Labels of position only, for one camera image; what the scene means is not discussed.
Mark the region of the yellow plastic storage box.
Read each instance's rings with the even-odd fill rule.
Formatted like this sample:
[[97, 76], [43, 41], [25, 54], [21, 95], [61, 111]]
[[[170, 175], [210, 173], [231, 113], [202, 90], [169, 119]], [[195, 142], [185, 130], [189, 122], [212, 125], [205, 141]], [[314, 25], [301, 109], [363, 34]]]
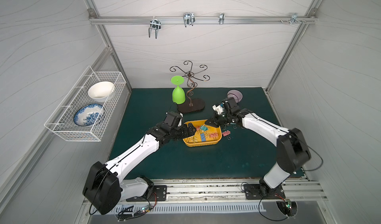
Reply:
[[205, 122], [206, 120], [186, 122], [196, 128], [194, 136], [183, 139], [188, 147], [215, 145], [222, 139], [221, 128], [206, 125]]

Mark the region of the bronze wire cup stand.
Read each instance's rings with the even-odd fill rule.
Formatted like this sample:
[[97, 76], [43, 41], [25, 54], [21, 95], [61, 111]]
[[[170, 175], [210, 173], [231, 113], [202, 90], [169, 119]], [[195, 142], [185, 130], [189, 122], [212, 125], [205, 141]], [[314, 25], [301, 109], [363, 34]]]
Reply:
[[186, 60], [183, 64], [190, 64], [190, 69], [188, 71], [185, 71], [177, 65], [170, 67], [171, 72], [176, 72], [177, 70], [180, 70], [184, 74], [181, 76], [184, 78], [185, 81], [180, 87], [183, 88], [185, 92], [186, 100], [183, 104], [180, 105], [177, 105], [175, 103], [177, 105], [177, 109], [180, 113], [183, 114], [202, 111], [205, 108], [205, 101], [200, 98], [193, 98], [193, 91], [198, 86], [197, 81], [206, 82], [210, 80], [210, 76], [206, 74], [202, 78], [197, 78], [196, 76], [199, 73], [205, 72], [208, 69], [208, 66], [205, 64], [201, 64], [199, 66], [200, 71], [193, 72], [192, 61]]

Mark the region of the green plastic goblet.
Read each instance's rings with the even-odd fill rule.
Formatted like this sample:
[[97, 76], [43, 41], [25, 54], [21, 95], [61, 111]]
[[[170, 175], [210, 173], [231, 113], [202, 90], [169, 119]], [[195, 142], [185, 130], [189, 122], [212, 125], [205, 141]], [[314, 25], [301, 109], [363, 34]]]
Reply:
[[171, 83], [176, 85], [172, 92], [172, 101], [177, 105], [183, 104], [186, 100], [185, 92], [183, 88], [180, 87], [184, 81], [184, 78], [178, 75], [171, 78]]

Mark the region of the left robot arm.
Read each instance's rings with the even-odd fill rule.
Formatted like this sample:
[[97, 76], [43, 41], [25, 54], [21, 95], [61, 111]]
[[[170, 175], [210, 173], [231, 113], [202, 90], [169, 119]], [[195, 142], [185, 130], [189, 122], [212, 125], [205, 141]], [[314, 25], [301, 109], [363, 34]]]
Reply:
[[141, 140], [127, 151], [106, 163], [96, 162], [90, 168], [83, 192], [84, 197], [101, 215], [108, 214], [122, 200], [149, 200], [154, 183], [146, 177], [125, 181], [125, 177], [145, 158], [170, 141], [196, 134], [192, 123], [182, 123], [183, 115], [168, 112], [166, 118], [147, 130]]

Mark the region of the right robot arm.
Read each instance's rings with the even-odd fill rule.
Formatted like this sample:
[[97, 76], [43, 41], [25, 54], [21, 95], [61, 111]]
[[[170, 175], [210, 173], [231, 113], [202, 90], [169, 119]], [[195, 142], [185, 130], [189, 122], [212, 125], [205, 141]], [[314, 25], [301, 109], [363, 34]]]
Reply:
[[276, 163], [260, 179], [259, 191], [262, 197], [272, 195], [291, 174], [311, 159], [301, 130], [280, 127], [248, 109], [241, 109], [234, 98], [227, 98], [212, 108], [213, 117], [205, 122], [206, 125], [220, 127], [235, 124], [261, 135], [276, 147]]

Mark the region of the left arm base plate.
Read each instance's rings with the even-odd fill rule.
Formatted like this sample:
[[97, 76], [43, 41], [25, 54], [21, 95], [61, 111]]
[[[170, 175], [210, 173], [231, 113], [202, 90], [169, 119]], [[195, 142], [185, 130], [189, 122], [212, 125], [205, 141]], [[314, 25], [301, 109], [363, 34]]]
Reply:
[[152, 203], [154, 203], [155, 200], [158, 202], [166, 201], [167, 189], [168, 189], [168, 186], [166, 185], [154, 185], [149, 196], [146, 195], [143, 197], [133, 197], [133, 198], [127, 199], [126, 201], [127, 202], [146, 202], [146, 200], [148, 200], [149, 202], [152, 202]]

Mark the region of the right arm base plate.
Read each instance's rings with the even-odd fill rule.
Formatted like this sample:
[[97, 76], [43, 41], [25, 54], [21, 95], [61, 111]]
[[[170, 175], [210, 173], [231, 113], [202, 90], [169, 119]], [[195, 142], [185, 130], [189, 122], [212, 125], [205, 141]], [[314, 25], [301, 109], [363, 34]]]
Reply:
[[286, 199], [285, 192], [282, 185], [278, 186], [276, 189], [268, 191], [266, 194], [261, 195], [261, 185], [259, 183], [241, 183], [241, 190], [245, 193], [245, 198], [247, 200], [281, 200]]

